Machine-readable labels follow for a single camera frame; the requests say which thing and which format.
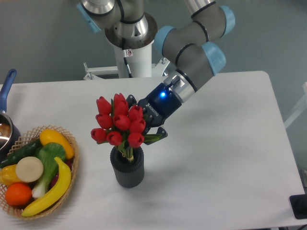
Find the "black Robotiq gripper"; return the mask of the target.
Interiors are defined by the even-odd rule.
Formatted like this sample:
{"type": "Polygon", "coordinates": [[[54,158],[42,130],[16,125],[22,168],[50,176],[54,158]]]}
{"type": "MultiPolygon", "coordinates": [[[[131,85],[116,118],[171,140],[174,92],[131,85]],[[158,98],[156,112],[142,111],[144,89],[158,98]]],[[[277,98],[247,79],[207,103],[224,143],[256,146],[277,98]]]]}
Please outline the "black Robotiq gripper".
{"type": "Polygon", "coordinates": [[[145,134],[144,143],[151,145],[168,136],[166,130],[160,126],[165,120],[169,118],[181,105],[181,101],[170,91],[165,84],[160,83],[153,91],[151,91],[145,98],[139,100],[130,94],[126,101],[128,108],[133,105],[138,105],[145,109],[144,115],[147,115],[146,126],[158,127],[155,134],[145,134]]]}

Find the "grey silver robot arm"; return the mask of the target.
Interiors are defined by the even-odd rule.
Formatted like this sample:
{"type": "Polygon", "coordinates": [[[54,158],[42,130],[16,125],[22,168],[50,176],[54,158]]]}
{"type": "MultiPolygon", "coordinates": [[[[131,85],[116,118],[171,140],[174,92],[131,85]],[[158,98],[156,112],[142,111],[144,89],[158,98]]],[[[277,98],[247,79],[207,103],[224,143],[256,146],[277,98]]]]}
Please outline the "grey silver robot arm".
{"type": "Polygon", "coordinates": [[[159,28],[142,0],[82,0],[77,8],[93,32],[104,31],[114,47],[120,78],[150,77],[152,47],[176,66],[163,83],[139,101],[147,121],[144,143],[167,136],[164,121],[226,64],[214,40],[235,26],[232,10],[213,0],[187,0],[191,22],[181,29],[159,28]]]}

